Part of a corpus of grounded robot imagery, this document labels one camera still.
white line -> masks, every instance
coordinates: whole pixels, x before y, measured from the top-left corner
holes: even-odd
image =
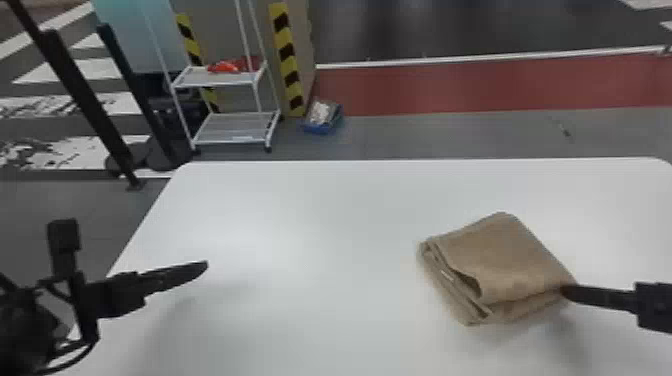
[[[637,10],[672,6],[672,0],[621,0],[621,2]]]
[[[91,3],[86,2],[78,7],[72,8],[69,11],[60,14],[50,20],[47,20],[40,24],[40,29],[61,29],[64,26],[88,15],[93,12],[93,6]],[[28,36],[28,33],[23,32],[17,34],[12,38],[9,38],[2,43],[0,43],[0,60],[6,58],[7,56],[29,46],[33,41]]]
[[[138,104],[128,91],[96,94],[108,115],[139,115]],[[0,98],[0,119],[68,116],[77,112],[69,95]]]
[[[75,64],[82,71],[84,78],[87,80],[106,80],[121,78],[121,73],[114,64],[114,60],[109,57],[100,59],[85,59],[75,60]],[[34,84],[40,82],[58,82],[58,76],[51,69],[47,63],[33,69],[32,71],[17,78],[12,83],[14,84]]]
[[[561,58],[582,57],[582,56],[585,57],[585,56],[632,55],[632,54],[644,54],[644,53],[660,53],[663,51],[664,48],[665,48],[664,45],[657,45],[657,46],[624,47],[624,48],[598,48],[598,49],[573,50],[573,51],[524,52],[524,53],[511,53],[511,54],[430,57],[419,59],[398,59],[398,60],[382,60],[382,61],[357,61],[348,63],[317,64],[317,69],[324,70],[324,69],[399,67],[408,65],[452,64],[452,63],[469,63],[478,61],[561,59]]]
[[[147,135],[122,136],[126,144],[145,142]],[[35,170],[104,170],[107,149],[98,137],[70,137],[56,142],[11,141],[0,148],[0,168]]]
[[[97,33],[93,33],[89,35],[88,37],[80,40],[79,42],[75,43],[72,45],[72,49],[75,50],[83,50],[86,48],[103,48],[105,47],[105,43],[100,39]]]

hazard stripe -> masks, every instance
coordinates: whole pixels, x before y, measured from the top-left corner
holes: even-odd
[[[284,2],[272,3],[269,4],[268,9],[275,32],[273,40],[280,58],[280,73],[283,77],[285,94],[289,102],[289,115],[303,116],[306,113],[306,104],[303,99],[303,87],[301,86],[294,39],[289,24],[287,4]]]
[[[191,27],[191,20],[189,19],[189,16],[187,16],[186,13],[176,13],[175,21],[177,22],[177,28],[180,31],[180,35],[182,35],[182,39],[184,41],[184,48],[187,51],[187,55],[189,56],[189,61],[191,62],[191,65],[194,66],[205,65],[203,62],[203,54],[201,52],[201,47],[198,45],[198,42],[196,41],[196,37]],[[218,104],[219,102],[217,100],[217,94],[215,93],[215,89],[211,87],[204,87],[201,88],[200,92],[201,97],[208,102],[213,112],[217,113],[221,112]]]

folded towel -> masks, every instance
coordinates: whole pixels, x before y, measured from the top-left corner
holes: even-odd
[[[576,283],[513,215],[496,213],[420,246],[421,260],[465,325],[504,323],[561,300]]]

gray floor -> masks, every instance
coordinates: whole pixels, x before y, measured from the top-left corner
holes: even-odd
[[[200,159],[656,156],[672,161],[671,118],[667,108],[358,117],[345,119],[329,136],[285,124],[270,155],[259,146],[220,146],[204,148]],[[129,193],[123,181],[0,181],[0,269],[21,284],[47,276],[45,225],[75,217],[84,247],[80,265],[90,279],[104,277],[165,184],[152,180],[143,191]],[[72,322],[67,307],[53,300],[45,304]]]

floor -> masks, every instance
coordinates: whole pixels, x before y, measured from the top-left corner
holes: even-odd
[[[332,4],[336,3],[343,6],[332,8]],[[410,1],[389,3],[399,7],[387,9],[384,14],[389,17],[388,21],[396,19],[401,13],[414,15],[406,12],[408,6],[403,5],[410,4]],[[376,40],[387,41],[390,40],[386,37],[389,35],[389,25],[379,21],[362,21],[358,24],[359,28],[341,24],[346,21],[355,22],[347,16],[359,13],[354,7],[359,6],[357,4],[360,2],[313,0],[311,12],[319,13],[323,17],[325,28],[337,31],[329,36],[324,30],[315,28],[318,23],[314,22],[317,38],[325,38],[323,43],[333,46],[335,54],[334,57],[320,57],[324,51],[318,50],[318,58],[322,62],[397,59],[422,57],[423,54],[433,56],[444,53],[489,54],[533,49],[552,50],[560,48],[558,46],[561,45],[566,46],[562,48],[580,49],[607,46],[611,41],[614,42],[609,47],[658,44],[665,43],[664,39],[669,37],[662,22],[672,20],[672,13],[667,8],[661,9],[657,6],[650,10],[652,4],[660,4],[660,0],[595,0],[590,2],[594,5],[588,8],[585,8],[588,1],[539,2],[546,5],[525,2],[538,11],[536,14],[541,15],[538,19],[532,17],[529,11],[520,8],[522,0],[494,3],[485,0],[433,3],[423,0],[412,3],[418,7],[413,8],[417,11],[415,17],[420,17],[421,9],[424,9],[425,15],[422,17],[430,20],[432,27],[444,27],[442,25],[445,22],[442,20],[445,17],[427,15],[426,13],[432,13],[426,9],[429,4],[433,4],[436,7],[434,9],[440,9],[444,16],[453,18],[457,17],[453,10],[461,6],[460,9],[466,12],[464,14],[471,18],[455,21],[455,25],[450,28],[437,29],[435,35],[440,34],[442,38],[433,39],[446,42],[445,45],[443,42],[429,43],[425,38],[406,39],[403,35],[396,35],[392,40],[399,45],[390,42],[374,46],[370,44],[373,39],[362,36],[369,35],[362,30],[375,28],[378,33],[376,35],[380,36]],[[491,6],[486,11],[484,4],[488,3],[507,4],[507,7]],[[366,17],[374,17],[374,10],[377,8],[379,6],[370,5],[368,11],[364,12],[368,14],[362,15],[360,21],[367,20]],[[40,10],[35,13],[35,17],[39,22],[44,22],[73,9],[77,7]],[[95,15],[84,11],[80,14],[86,14],[62,25],[60,32],[76,59],[104,59],[107,57],[105,51],[100,48],[96,38],[91,37],[93,26],[97,22]],[[553,18],[553,15],[558,16],[557,22],[553,24],[558,27],[553,29],[555,31],[551,28],[553,25],[543,18]],[[9,20],[10,17],[7,16],[0,13],[0,21]],[[487,21],[490,26],[479,24],[480,26],[474,28],[484,30],[474,29],[478,33],[469,33],[470,26],[466,20],[476,19]],[[562,34],[560,31],[569,28],[562,23],[563,20],[571,21],[573,27],[583,25],[595,30],[595,35],[599,38],[585,41],[574,37],[570,41],[561,41],[556,36]],[[417,25],[419,21],[415,19],[413,22]],[[516,28],[502,33],[498,27],[503,27],[503,22]],[[521,31],[517,22],[533,23],[536,25],[533,25],[535,32]],[[20,32],[16,24],[7,24],[10,25],[9,29],[3,27],[0,30],[0,40],[11,40]],[[546,39],[548,44],[540,44],[530,37],[540,33],[549,36]],[[338,38],[344,38],[346,34],[359,41],[351,43],[353,50],[348,50],[347,43],[339,42]],[[501,40],[493,41],[493,34],[499,35]],[[516,35],[518,43],[513,43]],[[411,42],[413,47],[409,48],[404,41]],[[48,72],[36,73],[35,69],[42,64],[39,53],[34,48],[27,47],[3,56],[2,51],[7,51],[8,45],[2,43],[4,42],[0,42],[0,97],[4,98],[0,98],[0,109],[11,107],[7,103],[11,103],[15,110],[17,106],[21,109],[14,112],[0,110],[0,149],[12,143],[12,150],[32,152],[63,142],[64,139],[79,138],[77,140],[81,143],[77,145],[85,149],[93,147],[94,152],[99,152],[100,149],[92,144],[95,143],[95,138],[90,126],[77,114],[67,97],[60,97],[65,94],[62,86],[57,82],[49,82]],[[667,66],[672,60],[634,55],[619,56],[614,58],[615,61],[605,64],[605,60],[600,59],[609,58],[574,59],[565,62],[569,65],[563,64],[561,60],[533,65],[526,62],[500,62],[485,69],[482,63],[471,63],[428,66],[412,71],[403,67],[390,68],[402,69],[396,72],[385,69],[373,72],[323,70],[319,73],[321,78],[318,78],[317,92],[326,93],[329,98],[346,104],[348,115],[333,134],[324,137],[304,134],[295,122],[287,121],[278,129],[273,154],[265,154],[260,147],[244,145],[204,147],[197,159],[235,161],[655,156],[672,162],[672,128],[669,126],[669,119],[672,118],[672,103],[669,99],[672,95],[669,94],[672,93],[668,93],[668,87],[672,86],[667,73]],[[109,78],[109,69],[105,66],[98,68],[101,66],[88,71],[91,75],[102,72],[100,79],[89,77],[97,93],[126,92],[127,89],[120,80]],[[519,72],[522,76],[519,75],[518,80],[506,85],[502,84],[505,81],[498,81],[505,80],[507,76],[510,78],[511,72]],[[572,77],[572,72],[575,72],[576,77]],[[375,89],[375,85],[365,84],[362,76],[370,74],[378,76],[378,80],[388,81],[387,89]],[[38,76],[39,83],[28,83],[35,81]],[[437,77],[457,78],[445,82],[436,80]],[[355,92],[359,92],[359,97],[352,95],[352,87],[356,88]],[[50,96],[56,96],[52,99],[53,102],[49,102],[49,98],[45,99]],[[24,104],[17,102],[18,99],[7,102],[7,97],[23,98]],[[26,104],[26,97],[40,99]],[[111,100],[103,102],[120,133],[127,139],[146,137],[148,130],[143,119],[137,115],[137,109],[129,110],[131,107],[123,98],[121,94],[112,94]],[[67,143],[59,145],[72,146]],[[3,245],[0,269],[21,284],[30,284],[49,274],[45,225],[50,220],[67,217],[80,221],[84,247],[80,253],[82,269],[91,279],[102,278],[167,182],[165,179],[149,180],[144,190],[127,192],[125,181],[111,180],[100,170],[87,174],[84,180],[77,171],[59,171],[58,176],[54,176],[17,170],[20,168],[9,164],[0,168],[0,244]],[[72,322],[72,315],[67,307],[48,299],[45,304],[66,322]]]
[[[313,0],[310,14],[326,25],[313,28],[317,62],[341,63],[669,44],[665,5],[672,3]]]

